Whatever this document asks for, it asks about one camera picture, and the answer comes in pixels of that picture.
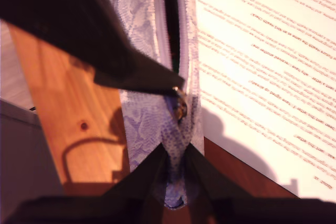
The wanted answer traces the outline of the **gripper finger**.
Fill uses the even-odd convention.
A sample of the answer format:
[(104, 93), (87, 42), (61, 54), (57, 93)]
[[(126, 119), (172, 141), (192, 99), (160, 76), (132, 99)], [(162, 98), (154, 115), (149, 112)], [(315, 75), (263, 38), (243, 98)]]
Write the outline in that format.
[(143, 162), (104, 195), (125, 198), (164, 198), (167, 185), (168, 155), (159, 144)]
[(219, 172), (193, 144), (189, 144), (185, 150), (185, 188), (189, 203), (202, 193), (211, 201), (251, 197), (246, 190)]
[(105, 57), (96, 67), (94, 83), (110, 88), (148, 94), (175, 94), (185, 80), (174, 71), (138, 52)]

